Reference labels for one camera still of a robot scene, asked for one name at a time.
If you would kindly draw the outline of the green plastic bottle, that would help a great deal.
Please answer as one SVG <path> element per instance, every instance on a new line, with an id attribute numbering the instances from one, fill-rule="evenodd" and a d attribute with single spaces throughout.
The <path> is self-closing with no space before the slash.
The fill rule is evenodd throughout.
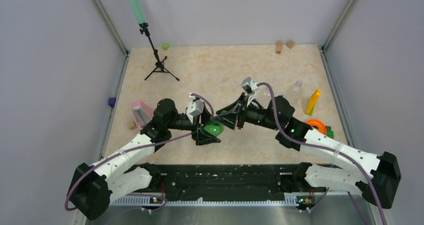
<path id="1" fill-rule="evenodd" d="M 219 137 L 225 130 L 226 126 L 218 121 L 220 115 L 223 115 L 227 110 L 222 110 L 215 115 L 207 124 L 203 125 L 202 128 L 214 137 Z"/>

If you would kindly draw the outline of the clear plastic bottle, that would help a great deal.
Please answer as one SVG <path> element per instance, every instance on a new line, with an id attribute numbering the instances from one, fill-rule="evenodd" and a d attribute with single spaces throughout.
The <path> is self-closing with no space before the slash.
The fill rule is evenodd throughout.
<path id="1" fill-rule="evenodd" d="M 301 80 L 297 80 L 293 83 L 284 94 L 284 97 L 289 102 L 292 107 L 296 106 L 296 103 L 299 101 L 303 92 L 303 82 Z"/>

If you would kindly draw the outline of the clear bottle blue-white cap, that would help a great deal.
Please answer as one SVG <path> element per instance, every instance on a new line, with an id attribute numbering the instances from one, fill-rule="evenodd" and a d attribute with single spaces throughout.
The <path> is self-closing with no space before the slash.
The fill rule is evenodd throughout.
<path id="1" fill-rule="evenodd" d="M 267 105 L 272 99 L 270 90 L 267 86 L 260 86 L 258 92 L 256 93 L 255 99 L 262 105 Z"/>

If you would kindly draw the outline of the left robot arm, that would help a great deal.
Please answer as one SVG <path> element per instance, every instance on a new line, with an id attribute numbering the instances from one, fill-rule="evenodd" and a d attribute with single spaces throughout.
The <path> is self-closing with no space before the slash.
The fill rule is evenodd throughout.
<path id="1" fill-rule="evenodd" d="M 171 130 L 187 131 L 197 146 L 220 143 L 224 127 L 215 121 L 206 102 L 192 96 L 185 113 L 175 102 L 164 98 L 157 103 L 152 119 L 135 137 L 111 155 L 91 165 L 82 163 L 74 172 L 64 207 L 79 210 L 92 221 L 100 217 L 116 200 L 137 190 L 154 192 L 160 187 L 158 171 L 150 164 L 136 163 L 154 154 L 165 144 L 183 139 L 172 138 Z"/>

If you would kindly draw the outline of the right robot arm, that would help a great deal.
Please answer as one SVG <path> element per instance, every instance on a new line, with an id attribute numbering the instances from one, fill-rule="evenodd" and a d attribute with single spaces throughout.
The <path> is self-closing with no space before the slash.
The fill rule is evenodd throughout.
<path id="1" fill-rule="evenodd" d="M 242 93 L 232 104 L 218 110 L 218 120 L 235 130 L 250 123 L 276 130 L 275 139 L 284 147 L 324 158 L 334 168 L 304 162 L 293 173 L 299 191 L 326 187 L 361 195 L 367 202 L 391 209 L 402 178 L 397 157 L 365 152 L 321 133 L 293 116 L 295 109 L 283 97 L 271 99 L 267 108 Z"/>

